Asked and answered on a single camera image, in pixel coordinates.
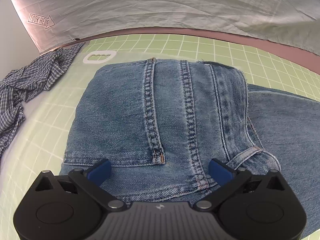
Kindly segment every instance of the white plastic handle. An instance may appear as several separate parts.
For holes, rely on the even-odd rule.
[[[83,59],[83,63],[85,64],[101,64],[101,63],[105,63],[108,60],[112,59],[115,55],[117,54],[117,52],[115,50],[99,50],[99,51],[93,51],[90,52],[87,56],[84,57]],[[89,60],[89,57],[93,56],[93,55],[105,55],[108,56],[106,59],[104,60]]]

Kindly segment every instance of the denim fabric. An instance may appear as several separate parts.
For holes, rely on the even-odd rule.
[[[188,200],[217,188],[212,158],[254,174],[280,170],[247,116],[242,73],[212,62],[149,59],[97,71],[76,109],[60,174],[102,158],[101,186],[130,201]]]
[[[320,228],[320,103],[283,91],[248,86],[248,115],[260,141],[307,213],[302,238]]]

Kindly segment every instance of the arrow sign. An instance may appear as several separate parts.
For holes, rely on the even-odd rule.
[[[33,14],[33,13],[30,13],[28,22],[32,24],[45,26],[46,29],[54,25],[54,22],[51,19],[50,15],[48,16],[48,18],[46,18],[44,16]]]

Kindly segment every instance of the jeans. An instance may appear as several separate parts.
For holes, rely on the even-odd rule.
[[[248,92],[239,70],[214,62],[153,58],[106,65],[97,71],[77,106],[60,174],[108,158],[112,175],[101,187],[119,199],[194,203],[218,187],[208,174],[212,158],[253,174],[280,171],[284,163],[282,173],[304,205],[310,196],[303,190],[299,194],[300,182],[295,180],[308,171],[295,163],[304,158],[301,153],[309,144],[301,142],[299,151],[289,147],[290,123],[283,119],[271,125],[276,122],[271,113],[277,107],[284,115],[288,111],[289,104],[283,105],[277,97],[303,100],[320,110],[319,103],[257,87],[252,90]],[[290,111],[297,118],[299,113]],[[312,150],[308,154],[316,155],[315,147]],[[311,161],[305,159],[306,165],[310,167]],[[316,212],[316,201],[308,205]]]

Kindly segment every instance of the checkered fabric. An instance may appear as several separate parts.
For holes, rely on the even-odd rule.
[[[0,81],[0,157],[25,119],[21,101],[28,102],[42,90],[50,90],[83,45],[84,42],[47,52]]]

